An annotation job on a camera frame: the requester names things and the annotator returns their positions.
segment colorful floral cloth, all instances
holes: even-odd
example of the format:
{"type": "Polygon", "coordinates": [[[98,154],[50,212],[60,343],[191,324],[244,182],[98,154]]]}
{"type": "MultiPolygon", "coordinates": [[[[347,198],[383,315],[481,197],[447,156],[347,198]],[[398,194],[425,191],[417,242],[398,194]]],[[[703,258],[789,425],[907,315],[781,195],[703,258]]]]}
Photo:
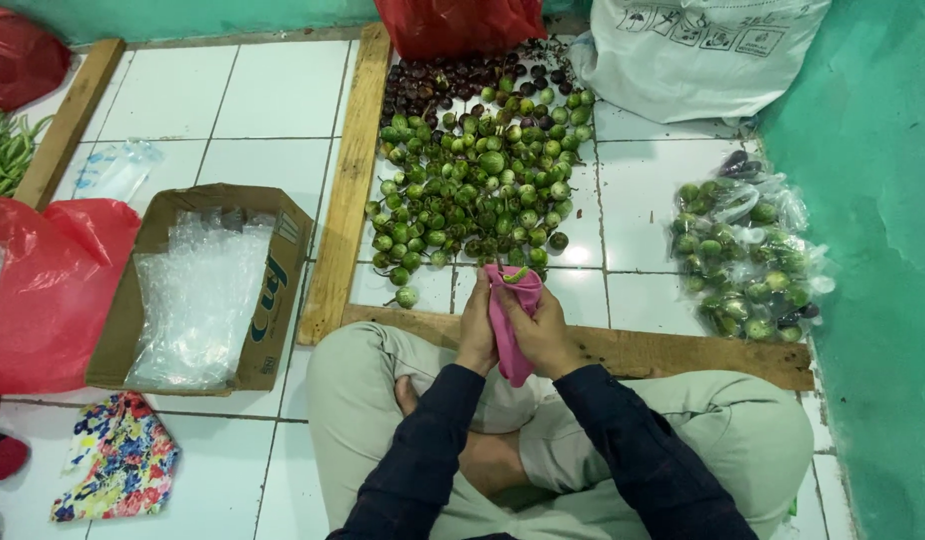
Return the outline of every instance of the colorful floral cloth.
{"type": "Polygon", "coordinates": [[[169,498],[180,456],[143,397],[122,392],[86,405],[63,474],[88,471],[52,504],[50,521],[157,514],[169,498]]]}

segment long beans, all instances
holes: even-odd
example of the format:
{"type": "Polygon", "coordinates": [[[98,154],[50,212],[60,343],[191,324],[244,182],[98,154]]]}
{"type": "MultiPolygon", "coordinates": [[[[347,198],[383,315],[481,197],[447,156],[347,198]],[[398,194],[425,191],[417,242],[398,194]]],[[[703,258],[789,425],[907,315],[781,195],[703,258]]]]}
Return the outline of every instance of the long beans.
{"type": "Polygon", "coordinates": [[[25,114],[13,116],[0,110],[0,196],[15,194],[33,160],[36,137],[52,118],[46,116],[30,128],[25,114]]]}

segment green wall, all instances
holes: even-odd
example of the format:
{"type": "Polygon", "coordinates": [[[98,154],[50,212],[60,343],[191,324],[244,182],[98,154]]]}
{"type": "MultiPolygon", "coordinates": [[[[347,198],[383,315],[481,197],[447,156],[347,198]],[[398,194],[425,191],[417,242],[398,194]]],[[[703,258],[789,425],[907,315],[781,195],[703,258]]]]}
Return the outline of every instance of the green wall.
{"type": "MultiPolygon", "coordinates": [[[[565,12],[576,4],[591,5],[591,0],[546,0],[543,12],[565,12]]],[[[0,0],[0,6],[44,24],[71,44],[113,36],[146,42],[379,20],[373,0],[0,0]]]]}
{"type": "Polygon", "coordinates": [[[762,129],[840,264],[816,348],[855,517],[925,539],[925,0],[834,0],[762,129]]]}

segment cardboard box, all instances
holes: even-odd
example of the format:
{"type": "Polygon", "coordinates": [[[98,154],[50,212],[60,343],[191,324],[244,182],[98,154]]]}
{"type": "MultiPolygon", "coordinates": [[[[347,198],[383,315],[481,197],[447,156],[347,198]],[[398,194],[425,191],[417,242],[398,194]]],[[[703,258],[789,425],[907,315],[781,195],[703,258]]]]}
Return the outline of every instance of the cardboard box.
{"type": "Polygon", "coordinates": [[[145,211],[132,252],[164,252],[169,241],[169,228],[176,225],[180,210],[216,207],[222,207],[224,213],[243,209],[276,218],[276,227],[269,240],[268,260],[260,261],[261,286],[256,311],[246,328],[239,367],[229,387],[221,390],[157,390],[125,385],[126,375],[136,360],[136,343],[145,319],[132,256],[122,271],[102,335],[89,359],[85,375],[87,386],[176,396],[227,396],[232,390],[273,389],[286,333],[294,318],[293,301],[301,286],[302,265],[309,251],[313,227],[313,220],[282,189],[212,183],[160,191],[145,211]]]}

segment pink cloth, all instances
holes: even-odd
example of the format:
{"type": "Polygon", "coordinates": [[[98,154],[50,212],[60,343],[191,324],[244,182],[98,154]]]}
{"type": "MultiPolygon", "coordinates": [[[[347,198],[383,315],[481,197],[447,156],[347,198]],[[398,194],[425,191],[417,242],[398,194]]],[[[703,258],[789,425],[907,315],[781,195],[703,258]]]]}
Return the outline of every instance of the pink cloth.
{"type": "MultiPolygon", "coordinates": [[[[513,332],[513,324],[506,314],[503,304],[500,303],[496,291],[499,288],[506,288],[515,294],[519,305],[522,306],[523,312],[533,316],[536,313],[536,305],[540,301],[542,293],[542,279],[536,272],[529,270],[528,274],[518,283],[509,284],[503,280],[503,275],[499,273],[499,268],[495,264],[486,264],[482,267],[486,276],[489,277],[490,296],[489,296],[489,321],[492,323],[492,329],[496,334],[496,349],[499,353],[499,373],[513,388],[522,387],[526,383],[529,375],[533,373],[533,363],[529,362],[526,356],[519,350],[517,337],[513,332]]],[[[517,266],[504,266],[504,273],[512,276],[519,271],[517,266]]]]}

